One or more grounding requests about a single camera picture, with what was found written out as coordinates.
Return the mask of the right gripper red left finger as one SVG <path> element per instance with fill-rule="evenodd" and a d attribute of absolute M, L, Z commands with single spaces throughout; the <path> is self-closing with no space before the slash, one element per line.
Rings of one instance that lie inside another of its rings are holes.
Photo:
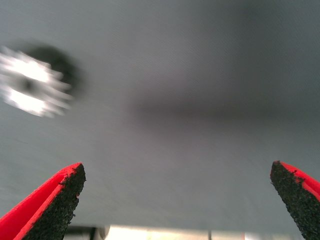
<path fill-rule="evenodd" d="M 0 219 L 2 240 L 62 240 L 86 181 L 82 163 L 64 167 Z"/>

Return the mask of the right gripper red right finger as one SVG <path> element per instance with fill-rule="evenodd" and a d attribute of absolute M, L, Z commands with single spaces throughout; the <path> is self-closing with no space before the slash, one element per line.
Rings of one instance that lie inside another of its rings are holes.
<path fill-rule="evenodd" d="M 274 161 L 270 180 L 306 240 L 320 238 L 320 182 L 301 169 Z"/>

